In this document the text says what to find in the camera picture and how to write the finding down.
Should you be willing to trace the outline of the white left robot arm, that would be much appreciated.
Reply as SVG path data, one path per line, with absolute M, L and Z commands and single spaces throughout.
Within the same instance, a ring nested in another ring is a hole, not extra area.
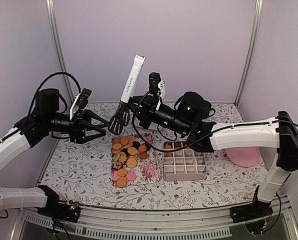
M 58 89 L 37 90 L 29 115 L 19 120 L 0 139 L 0 171 L 12 160 L 28 149 L 36 146 L 54 133 L 67 134 L 67 139 L 75 144 L 84 144 L 105 136 L 108 121 L 85 107 L 92 91 L 84 88 L 79 92 L 69 113 L 60 112 L 59 103 L 64 101 Z M 59 195 L 46 185 L 33 188 L 1 188 L 0 211 L 34 207 L 40 214 L 54 218 L 67 218 L 77 214 L 74 202 L 60 203 Z

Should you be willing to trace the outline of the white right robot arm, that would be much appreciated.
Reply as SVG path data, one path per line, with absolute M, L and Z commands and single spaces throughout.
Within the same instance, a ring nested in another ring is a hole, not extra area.
M 241 167 L 253 167 L 261 158 L 260 148 L 276 149 L 275 160 L 266 179 L 257 187 L 247 214 L 258 218 L 289 175 L 298 170 L 298 125 L 286 111 L 277 117 L 238 124 L 205 122 L 211 104 L 196 92 L 186 92 L 174 109 L 162 104 L 157 93 L 132 97 L 128 107 L 140 126 L 156 123 L 186 137 L 186 144 L 196 152 L 225 150 L 228 158 Z

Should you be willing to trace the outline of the silver white tongs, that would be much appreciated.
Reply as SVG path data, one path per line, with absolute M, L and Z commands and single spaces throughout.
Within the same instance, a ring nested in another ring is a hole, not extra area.
M 122 92 L 117 111 L 109 121 L 108 130 L 114 135 L 120 135 L 123 128 L 129 124 L 130 110 L 128 108 L 128 102 L 134 95 L 145 60 L 146 57 L 139 54 L 134 58 L 133 66 Z

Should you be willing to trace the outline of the orange leaf cookie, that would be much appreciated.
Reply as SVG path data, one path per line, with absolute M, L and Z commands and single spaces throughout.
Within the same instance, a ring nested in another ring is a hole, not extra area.
M 164 149 L 165 150 L 172 150 L 173 149 L 173 147 L 172 147 L 172 144 L 169 142 L 165 142 L 164 143 Z

